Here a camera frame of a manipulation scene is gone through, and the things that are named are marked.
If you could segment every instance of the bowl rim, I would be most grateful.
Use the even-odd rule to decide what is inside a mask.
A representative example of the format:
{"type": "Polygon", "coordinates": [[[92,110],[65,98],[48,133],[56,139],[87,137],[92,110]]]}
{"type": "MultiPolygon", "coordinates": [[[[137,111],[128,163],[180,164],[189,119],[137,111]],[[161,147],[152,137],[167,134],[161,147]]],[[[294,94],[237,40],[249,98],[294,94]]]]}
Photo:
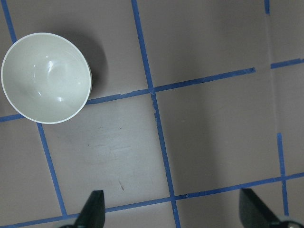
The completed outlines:
{"type": "Polygon", "coordinates": [[[56,35],[56,34],[53,34],[53,33],[48,33],[48,32],[37,32],[37,33],[32,33],[32,34],[29,34],[29,35],[26,35],[20,39],[18,39],[15,43],[13,43],[13,45],[8,49],[7,53],[5,54],[4,56],[4,59],[3,59],[3,62],[2,62],[2,66],[1,66],[1,84],[2,84],[2,88],[3,88],[3,91],[4,91],[4,94],[7,98],[7,100],[9,101],[9,103],[13,106],[13,108],[18,112],[20,113],[22,116],[26,117],[27,119],[29,120],[32,120],[34,122],[37,122],[37,123],[42,123],[42,124],[58,124],[58,123],[62,123],[64,121],[67,121],[69,119],[71,119],[72,117],[74,117],[75,115],[77,115],[80,110],[85,106],[86,102],[88,101],[88,98],[90,96],[90,93],[91,93],[91,90],[92,90],[92,73],[91,73],[91,69],[90,69],[90,66],[86,60],[86,58],[84,57],[84,55],[81,53],[81,51],[69,40],[59,36],[59,35],[56,35]],[[23,41],[24,39],[27,39],[29,37],[32,37],[32,36],[40,36],[40,35],[48,35],[48,36],[53,36],[53,37],[56,37],[56,38],[59,38],[65,42],[67,42],[69,45],[71,45],[75,50],[76,52],[80,55],[80,57],[84,60],[85,62],[85,67],[86,67],[86,71],[87,71],[87,74],[90,75],[88,77],[88,80],[89,80],[89,84],[90,84],[90,88],[88,89],[88,92],[86,94],[86,97],[85,97],[85,101],[83,102],[83,104],[80,106],[80,108],[75,112],[73,113],[71,116],[69,116],[68,118],[66,119],[63,119],[63,120],[59,120],[59,121],[54,121],[54,122],[44,122],[44,121],[39,121],[39,120],[35,120],[25,114],[23,114],[10,100],[9,96],[7,95],[7,92],[5,90],[5,86],[4,86],[4,83],[3,83],[3,67],[4,67],[4,64],[5,64],[5,61],[8,57],[8,55],[10,54],[11,50],[18,44],[20,43],[21,41],[23,41]]]}

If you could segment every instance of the blue tape line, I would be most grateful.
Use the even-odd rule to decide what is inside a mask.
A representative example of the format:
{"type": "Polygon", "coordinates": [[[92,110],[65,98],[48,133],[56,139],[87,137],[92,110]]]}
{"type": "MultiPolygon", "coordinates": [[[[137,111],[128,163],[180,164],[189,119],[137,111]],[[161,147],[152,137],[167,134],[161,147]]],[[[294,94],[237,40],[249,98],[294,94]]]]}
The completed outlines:
{"type": "Polygon", "coordinates": [[[270,14],[270,2],[269,0],[264,0],[265,13],[270,14]]]}
{"type": "Polygon", "coordinates": [[[54,165],[53,165],[53,162],[52,162],[51,154],[50,154],[49,149],[48,149],[47,139],[46,139],[46,136],[44,134],[42,124],[37,123],[37,127],[38,127],[38,130],[39,130],[43,150],[44,150],[44,153],[46,155],[47,162],[48,162],[47,164],[48,164],[48,167],[49,167],[49,171],[51,173],[52,180],[53,180],[53,183],[54,183],[54,187],[55,187],[58,202],[59,202],[59,205],[60,205],[61,213],[62,213],[63,217],[66,217],[67,216],[67,213],[66,213],[67,211],[66,211],[63,199],[62,199],[61,192],[60,192],[60,188],[59,188],[56,172],[55,172],[55,169],[54,169],[54,165]]]}
{"type": "Polygon", "coordinates": [[[292,175],[284,177],[283,179],[287,181],[287,180],[292,180],[292,179],[301,178],[301,177],[304,177],[304,172],[292,174],[292,175]]]}
{"type": "Polygon", "coordinates": [[[139,96],[139,95],[148,94],[148,93],[149,93],[148,89],[142,89],[142,90],[133,91],[133,92],[130,92],[127,94],[116,94],[116,95],[91,99],[91,100],[88,100],[86,104],[87,105],[99,104],[99,103],[103,103],[103,102],[114,101],[114,100],[124,99],[124,98],[128,98],[128,97],[133,97],[133,96],[139,96]]]}
{"type": "MultiPolygon", "coordinates": [[[[277,139],[277,148],[278,148],[278,152],[279,152],[281,177],[285,177],[286,173],[285,173],[285,162],[284,162],[284,150],[283,150],[282,134],[281,133],[276,134],[276,139],[277,139]]],[[[289,216],[286,180],[282,180],[282,196],[283,196],[284,214],[286,216],[289,216]]]]}
{"type": "Polygon", "coordinates": [[[39,220],[34,220],[34,221],[29,221],[29,222],[21,222],[13,225],[5,225],[5,226],[0,226],[0,228],[17,228],[17,227],[26,227],[26,226],[32,226],[32,225],[38,225],[42,223],[48,223],[48,222],[57,222],[63,220],[63,217],[53,217],[53,218],[45,218],[45,219],[39,219],[39,220]]]}
{"type": "Polygon", "coordinates": [[[279,161],[280,161],[281,176],[285,176],[283,141],[282,141],[282,134],[281,133],[278,133],[276,135],[276,140],[277,140],[277,148],[278,148],[278,151],[279,151],[279,161]]]}
{"type": "Polygon", "coordinates": [[[22,118],[24,118],[24,116],[21,115],[21,114],[7,115],[7,116],[4,116],[4,117],[0,117],[0,123],[10,121],[10,120],[22,119],[22,118]]]}
{"type": "Polygon", "coordinates": [[[278,62],[278,63],[272,63],[270,65],[270,69],[276,69],[276,68],[280,68],[280,67],[286,67],[286,66],[292,66],[295,64],[300,64],[300,63],[304,63],[304,59],[292,59],[292,60],[288,60],[288,61],[283,61],[283,62],[278,62]]]}
{"type": "Polygon", "coordinates": [[[139,202],[139,203],[132,203],[132,204],[127,204],[123,206],[118,206],[118,207],[112,207],[112,208],[106,208],[105,212],[113,212],[113,211],[118,211],[118,210],[126,210],[126,209],[131,209],[131,208],[138,208],[138,207],[143,207],[143,206],[148,206],[148,205],[153,205],[153,204],[158,204],[158,203],[165,203],[165,202],[170,202],[171,198],[166,197],[162,199],[153,199],[145,202],[139,202]]]}
{"type": "Polygon", "coordinates": [[[169,193],[170,193],[170,198],[171,198],[171,205],[172,205],[175,225],[177,228],[180,228],[181,227],[180,218],[179,218],[178,209],[177,209],[177,205],[176,205],[176,201],[175,201],[175,197],[174,197],[174,190],[173,190],[172,177],[171,177],[171,172],[170,172],[170,167],[169,167],[168,155],[167,155],[167,150],[166,150],[166,146],[165,146],[165,140],[163,137],[161,118],[160,118],[156,94],[155,94],[155,90],[154,90],[154,86],[153,86],[152,76],[151,76],[151,72],[150,72],[150,66],[149,66],[146,46],[145,46],[145,42],[144,42],[144,38],[143,38],[143,30],[142,30],[142,24],[141,24],[141,20],[140,20],[140,16],[139,16],[138,5],[137,5],[136,0],[131,0],[131,3],[132,3],[132,9],[133,9],[133,14],[134,14],[134,20],[135,20],[135,25],[136,25],[136,30],[137,30],[139,46],[140,46],[141,54],[142,54],[143,67],[144,67],[144,71],[145,71],[145,75],[146,75],[146,79],[147,79],[148,88],[149,88],[149,91],[151,94],[151,99],[153,101],[153,107],[155,109],[154,115],[155,115],[155,120],[157,123],[158,137],[159,137],[160,144],[161,144],[161,152],[162,152],[163,162],[164,162],[166,176],[167,176],[167,182],[168,182],[168,188],[169,188],[169,193]]]}
{"type": "Polygon", "coordinates": [[[193,80],[188,80],[188,81],[183,81],[183,82],[177,82],[169,85],[161,85],[158,87],[155,87],[155,91],[164,91],[164,90],[169,90],[169,89],[176,89],[180,87],[185,87],[185,86],[191,86],[191,85],[196,85],[200,83],[205,83],[205,82],[211,82],[215,80],[220,80],[224,78],[229,78],[229,77],[234,77],[234,76],[240,76],[240,75],[245,75],[245,74],[252,74],[255,73],[256,70],[255,68],[248,68],[248,69],[243,69],[243,70],[237,70],[237,71],[232,71],[232,72],[227,72],[219,75],[213,75],[213,76],[208,76],[208,77],[201,77],[193,80]]]}
{"type": "Polygon", "coordinates": [[[155,121],[156,121],[156,124],[157,124],[158,137],[159,137],[160,144],[161,144],[161,153],[162,153],[163,163],[164,163],[164,166],[165,166],[165,171],[166,171],[166,176],[167,176],[169,194],[170,194],[170,197],[173,199],[173,200],[171,200],[171,204],[172,204],[172,209],[173,209],[175,225],[176,225],[177,228],[180,228],[181,227],[180,218],[179,218],[177,205],[176,205],[175,198],[174,198],[175,194],[174,194],[172,176],[171,176],[171,171],[170,171],[170,166],[169,166],[169,160],[168,160],[168,155],[167,155],[165,139],[164,139],[163,131],[162,131],[162,125],[161,125],[162,123],[161,123],[160,112],[159,112],[159,109],[158,109],[156,94],[151,94],[151,99],[153,101],[153,107],[155,109],[154,116],[155,116],[155,121]]]}
{"type": "Polygon", "coordinates": [[[282,181],[282,195],[283,195],[284,214],[285,214],[285,216],[289,216],[287,187],[286,187],[285,180],[282,181]]]}
{"type": "Polygon", "coordinates": [[[238,189],[242,189],[242,188],[250,188],[250,187],[261,185],[261,184],[269,184],[269,183],[279,182],[281,180],[282,180],[282,177],[275,177],[275,178],[269,178],[269,179],[264,179],[264,180],[258,180],[258,181],[253,181],[253,182],[249,182],[249,183],[245,183],[245,184],[238,184],[238,185],[234,185],[234,186],[230,186],[230,187],[224,187],[224,188],[220,188],[220,189],[189,193],[189,194],[186,194],[186,195],[180,195],[180,196],[178,196],[178,199],[181,200],[181,199],[194,198],[194,197],[200,197],[200,196],[208,196],[208,195],[223,193],[223,192],[227,192],[227,191],[238,190],[238,189]]]}
{"type": "Polygon", "coordinates": [[[11,21],[10,12],[6,0],[1,0],[1,4],[2,4],[6,24],[8,25],[11,42],[15,43],[17,41],[17,38],[16,38],[13,22],[11,21]]]}
{"type": "MultiPolygon", "coordinates": [[[[181,200],[181,199],[184,200],[184,199],[188,199],[188,198],[213,195],[213,194],[223,193],[223,192],[227,192],[227,191],[239,190],[241,188],[250,188],[253,186],[257,186],[257,185],[274,183],[274,182],[285,181],[285,180],[290,180],[290,179],[297,179],[297,178],[302,178],[302,177],[304,177],[304,172],[296,173],[296,174],[293,174],[290,176],[285,176],[285,177],[276,177],[276,178],[269,178],[269,179],[264,179],[264,180],[253,181],[253,182],[249,182],[249,183],[234,185],[234,186],[230,186],[230,187],[224,187],[224,188],[215,189],[215,190],[208,190],[208,191],[201,191],[201,192],[179,195],[179,196],[175,197],[175,200],[181,200]]],[[[118,207],[107,208],[107,209],[105,209],[105,211],[107,213],[107,212],[149,206],[152,204],[165,203],[165,202],[170,202],[170,201],[172,201],[172,198],[166,197],[166,198],[161,198],[161,199],[156,199],[156,200],[153,199],[153,200],[139,202],[139,203],[133,203],[133,204],[127,204],[127,205],[118,206],[118,207]]],[[[54,217],[54,218],[40,219],[40,220],[35,220],[35,221],[30,221],[30,222],[18,223],[18,224],[14,224],[14,225],[0,226],[0,228],[25,227],[25,226],[29,226],[29,225],[37,225],[37,224],[42,224],[42,223],[47,223],[47,222],[60,221],[60,220],[64,220],[67,218],[68,219],[77,218],[78,215],[79,214],[72,214],[72,215],[67,215],[66,217],[60,216],[60,217],[54,217]]]]}
{"type": "Polygon", "coordinates": [[[134,20],[135,20],[135,25],[136,25],[136,30],[137,30],[139,46],[140,46],[141,54],[142,54],[143,68],[144,68],[144,71],[146,74],[148,87],[153,88],[153,82],[152,82],[148,57],[147,57],[146,45],[145,45],[144,39],[143,39],[143,30],[142,30],[141,19],[139,16],[137,1],[131,0],[131,2],[132,2],[132,9],[133,9],[133,14],[134,14],[134,20]]]}

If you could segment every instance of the scuff mark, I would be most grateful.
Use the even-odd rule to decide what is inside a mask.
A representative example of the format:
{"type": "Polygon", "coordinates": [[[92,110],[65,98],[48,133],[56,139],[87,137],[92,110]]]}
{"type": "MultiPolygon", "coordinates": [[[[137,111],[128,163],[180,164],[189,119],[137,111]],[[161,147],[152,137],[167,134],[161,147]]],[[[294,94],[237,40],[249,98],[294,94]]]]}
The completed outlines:
{"type": "Polygon", "coordinates": [[[120,182],[120,180],[118,180],[119,184],[120,184],[120,187],[122,188],[122,190],[124,191],[124,187],[122,185],[122,183],[120,182]]]}

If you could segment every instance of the gray surface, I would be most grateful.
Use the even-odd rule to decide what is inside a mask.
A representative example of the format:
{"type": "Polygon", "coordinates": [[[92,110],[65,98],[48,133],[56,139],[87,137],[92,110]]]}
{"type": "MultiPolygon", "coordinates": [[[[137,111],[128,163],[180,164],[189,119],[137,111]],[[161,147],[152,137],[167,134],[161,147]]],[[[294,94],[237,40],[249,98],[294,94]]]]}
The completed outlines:
{"type": "Polygon", "coordinates": [[[268,73],[157,94],[176,194],[280,175],[268,73]]]}
{"type": "Polygon", "coordinates": [[[0,124],[0,226],[61,215],[37,126],[0,124]]]}
{"type": "Polygon", "coordinates": [[[286,173],[304,172],[304,65],[276,69],[274,76],[286,173]]]}
{"type": "Polygon", "coordinates": [[[35,32],[61,35],[86,57],[90,98],[147,87],[130,1],[10,0],[17,38],[35,32]]]}
{"type": "MultiPolygon", "coordinates": [[[[0,11],[0,66],[2,66],[2,62],[4,59],[4,56],[10,46],[12,45],[10,34],[8,30],[8,26],[6,25],[5,17],[3,14],[3,11],[0,11]]],[[[3,92],[2,86],[0,88],[0,116],[6,116],[6,115],[13,115],[16,114],[17,111],[10,105],[8,100],[6,99],[6,96],[3,92]]]]}
{"type": "Polygon", "coordinates": [[[169,196],[153,111],[142,95],[88,105],[44,127],[68,214],[96,189],[106,207],[169,196]]]}
{"type": "Polygon", "coordinates": [[[264,1],[139,0],[156,86],[263,65],[264,1]]]}
{"type": "MultiPolygon", "coordinates": [[[[280,183],[254,187],[256,194],[275,213],[283,215],[280,183]]],[[[238,218],[239,190],[177,202],[181,227],[243,228],[238,218]]]]}
{"type": "MultiPolygon", "coordinates": [[[[7,0],[17,38],[62,35],[93,72],[91,98],[147,88],[131,2],[7,0]]],[[[175,194],[280,176],[276,134],[287,174],[304,172],[304,65],[301,1],[138,0],[154,85],[255,67],[256,73],[157,93],[175,194]]],[[[0,10],[0,57],[11,46],[0,10]]],[[[44,125],[68,214],[90,191],[106,207],[168,197],[150,95],[87,105],[71,120],[44,125]]],[[[0,116],[15,114],[0,91],[0,116]]],[[[0,123],[0,226],[61,216],[37,126],[0,123]]],[[[303,178],[287,181],[291,216],[301,219],[303,178]]],[[[281,183],[254,187],[282,214],[281,183]]],[[[238,191],[178,200],[182,227],[240,227],[238,191]]],[[[106,214],[107,227],[174,227],[170,202],[106,214]]],[[[54,228],[46,223],[30,228],[54,228]]]]}
{"type": "Polygon", "coordinates": [[[270,1],[273,61],[304,57],[304,1],[270,1]]]}

